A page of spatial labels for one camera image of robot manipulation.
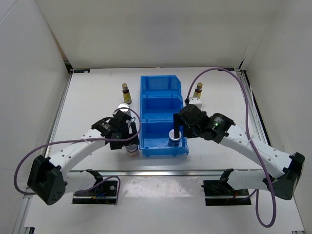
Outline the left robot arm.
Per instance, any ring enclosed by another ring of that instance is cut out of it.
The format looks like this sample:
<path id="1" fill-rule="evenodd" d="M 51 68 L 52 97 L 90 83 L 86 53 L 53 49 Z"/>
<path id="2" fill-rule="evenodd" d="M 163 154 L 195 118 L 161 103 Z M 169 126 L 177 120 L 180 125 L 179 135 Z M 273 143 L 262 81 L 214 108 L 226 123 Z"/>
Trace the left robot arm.
<path id="1" fill-rule="evenodd" d="M 49 157 L 36 157 L 32 163 L 27 185 L 47 205 L 53 205 L 66 193 L 89 192 L 97 195 L 102 190 L 102 177 L 94 170 L 84 170 L 78 175 L 70 171 L 94 151 L 109 145 L 111 150 L 139 145 L 132 109 L 118 108 L 112 117 L 94 123 L 78 140 L 67 141 L 68 146 Z"/>

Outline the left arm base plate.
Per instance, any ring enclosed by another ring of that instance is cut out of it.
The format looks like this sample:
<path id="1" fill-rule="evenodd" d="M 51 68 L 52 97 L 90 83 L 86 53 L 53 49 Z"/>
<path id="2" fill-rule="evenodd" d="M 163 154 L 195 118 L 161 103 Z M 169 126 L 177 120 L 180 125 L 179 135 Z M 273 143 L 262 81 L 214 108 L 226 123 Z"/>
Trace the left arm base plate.
<path id="1" fill-rule="evenodd" d="M 99 186 L 90 191 L 74 193 L 72 204 L 117 205 L 120 186 L 120 178 L 110 176 L 103 179 Z"/>

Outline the right brown yellow-label bottle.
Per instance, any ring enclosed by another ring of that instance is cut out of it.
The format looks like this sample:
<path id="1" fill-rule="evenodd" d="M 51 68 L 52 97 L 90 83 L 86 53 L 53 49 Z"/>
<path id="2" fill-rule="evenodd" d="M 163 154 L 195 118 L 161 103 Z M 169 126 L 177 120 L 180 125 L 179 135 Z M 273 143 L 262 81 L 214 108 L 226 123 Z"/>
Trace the right brown yellow-label bottle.
<path id="1" fill-rule="evenodd" d="M 196 88 L 195 88 L 195 91 L 194 91 L 194 94 L 193 94 L 193 98 L 201 98 L 202 87 L 203 87 L 203 84 L 201 82 L 199 82 L 196 85 Z"/>

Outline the left brown yellow-label bottle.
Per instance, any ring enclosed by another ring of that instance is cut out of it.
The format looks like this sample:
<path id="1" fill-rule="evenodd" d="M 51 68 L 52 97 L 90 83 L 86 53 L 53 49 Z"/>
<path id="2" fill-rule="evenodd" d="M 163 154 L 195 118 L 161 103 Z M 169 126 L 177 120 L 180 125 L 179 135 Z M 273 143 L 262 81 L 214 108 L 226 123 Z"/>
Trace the left brown yellow-label bottle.
<path id="1" fill-rule="evenodd" d="M 123 93 L 124 102 L 130 105 L 132 103 L 132 99 L 131 99 L 128 85 L 126 83 L 122 84 L 122 93 Z"/>

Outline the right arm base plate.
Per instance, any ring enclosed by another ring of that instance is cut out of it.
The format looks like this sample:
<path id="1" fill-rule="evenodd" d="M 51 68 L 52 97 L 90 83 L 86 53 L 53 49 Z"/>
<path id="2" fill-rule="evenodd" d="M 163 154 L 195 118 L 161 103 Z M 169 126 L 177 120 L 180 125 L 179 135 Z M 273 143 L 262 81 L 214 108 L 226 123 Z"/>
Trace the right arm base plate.
<path id="1" fill-rule="evenodd" d="M 249 206 L 252 204 L 248 189 L 234 190 L 222 187 L 218 180 L 204 180 L 201 187 L 204 190 L 206 206 Z"/>

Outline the blue bin near compartment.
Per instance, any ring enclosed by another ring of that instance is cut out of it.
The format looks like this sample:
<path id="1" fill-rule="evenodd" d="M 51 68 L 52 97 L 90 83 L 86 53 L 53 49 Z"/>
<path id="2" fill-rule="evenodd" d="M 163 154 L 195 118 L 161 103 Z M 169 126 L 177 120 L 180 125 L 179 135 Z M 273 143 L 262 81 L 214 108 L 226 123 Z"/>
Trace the blue bin near compartment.
<path id="1" fill-rule="evenodd" d="M 169 145 L 169 132 L 174 129 L 173 121 L 144 120 L 140 132 L 139 149 L 146 157 L 187 155 L 187 139 L 182 137 L 179 145 Z"/>

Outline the left silver-lid blue-label jar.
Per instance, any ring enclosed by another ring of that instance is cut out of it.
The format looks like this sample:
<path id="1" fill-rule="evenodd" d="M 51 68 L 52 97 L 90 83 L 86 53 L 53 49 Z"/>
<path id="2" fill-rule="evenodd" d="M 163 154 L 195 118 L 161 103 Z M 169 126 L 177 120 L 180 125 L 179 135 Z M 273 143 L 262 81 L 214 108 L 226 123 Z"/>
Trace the left silver-lid blue-label jar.
<path id="1" fill-rule="evenodd" d="M 130 106 L 127 104 L 127 103 L 121 103 L 119 106 L 118 106 L 118 109 L 122 112 L 124 112 L 125 114 L 131 116 L 131 111 L 130 111 Z"/>

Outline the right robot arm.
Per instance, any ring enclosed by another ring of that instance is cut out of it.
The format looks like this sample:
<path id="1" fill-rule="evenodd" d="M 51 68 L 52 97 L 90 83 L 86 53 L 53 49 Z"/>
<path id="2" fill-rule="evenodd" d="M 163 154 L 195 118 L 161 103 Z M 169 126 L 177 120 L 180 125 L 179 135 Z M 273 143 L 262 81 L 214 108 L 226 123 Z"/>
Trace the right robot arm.
<path id="1" fill-rule="evenodd" d="M 230 195 L 241 189 L 268 191 L 284 200 L 290 200 L 303 171 L 305 157 L 279 151 L 257 139 L 251 139 L 235 122 L 215 113 L 207 116 L 196 105 L 188 104 L 173 115 L 174 130 L 183 128 L 186 138 L 202 138 L 231 148 L 247 157 L 262 169 L 226 169 L 218 180 L 210 180 L 206 188 L 217 195 Z"/>

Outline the white-lid spice jar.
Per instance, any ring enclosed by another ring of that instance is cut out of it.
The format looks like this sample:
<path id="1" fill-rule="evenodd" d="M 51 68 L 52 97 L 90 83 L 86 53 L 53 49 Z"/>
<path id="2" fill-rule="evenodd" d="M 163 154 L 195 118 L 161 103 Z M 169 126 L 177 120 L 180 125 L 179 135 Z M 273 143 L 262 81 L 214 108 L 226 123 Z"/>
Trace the white-lid spice jar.
<path id="1" fill-rule="evenodd" d="M 127 154 L 131 157 L 139 155 L 138 145 L 136 144 L 125 146 L 125 149 L 126 149 Z"/>
<path id="2" fill-rule="evenodd" d="M 170 132 L 169 132 L 169 140 L 168 140 L 168 146 L 170 147 L 178 147 L 179 144 L 180 144 L 180 140 L 181 140 L 181 137 L 182 137 L 182 133 L 179 132 L 177 136 L 175 136 L 175 130 L 172 129 Z"/>

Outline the brown yellow-label bottle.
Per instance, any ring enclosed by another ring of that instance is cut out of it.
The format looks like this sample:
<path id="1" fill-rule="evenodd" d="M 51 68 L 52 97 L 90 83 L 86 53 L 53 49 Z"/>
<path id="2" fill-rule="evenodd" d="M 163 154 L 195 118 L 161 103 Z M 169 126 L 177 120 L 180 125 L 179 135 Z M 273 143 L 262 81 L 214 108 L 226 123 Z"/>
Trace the brown yellow-label bottle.
<path id="1" fill-rule="evenodd" d="M 123 93 L 124 102 L 130 105 L 132 103 L 132 99 L 131 99 L 128 85 L 126 83 L 122 84 L 122 93 Z"/>
<path id="2" fill-rule="evenodd" d="M 194 94 L 193 94 L 193 98 L 201 98 L 202 87 L 203 87 L 203 84 L 201 82 L 199 82 L 196 85 L 196 88 L 195 88 L 195 91 L 194 91 Z"/>

